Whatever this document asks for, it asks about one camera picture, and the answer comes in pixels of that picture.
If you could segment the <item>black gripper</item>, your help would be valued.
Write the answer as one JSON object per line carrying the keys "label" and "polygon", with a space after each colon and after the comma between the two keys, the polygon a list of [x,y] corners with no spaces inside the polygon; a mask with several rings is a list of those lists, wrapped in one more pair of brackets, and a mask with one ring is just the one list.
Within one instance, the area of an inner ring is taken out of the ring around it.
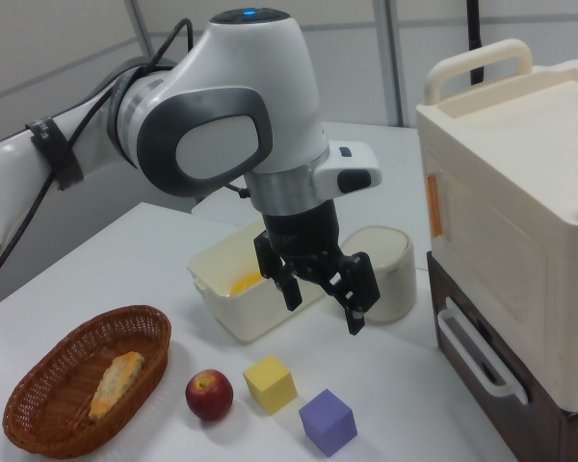
{"label": "black gripper", "polygon": [[356,335],[381,293],[369,255],[362,251],[345,255],[340,249],[334,202],[263,219],[265,231],[253,241],[259,271],[274,281],[286,308],[295,311],[302,304],[295,277],[321,285],[341,305],[348,331]]}

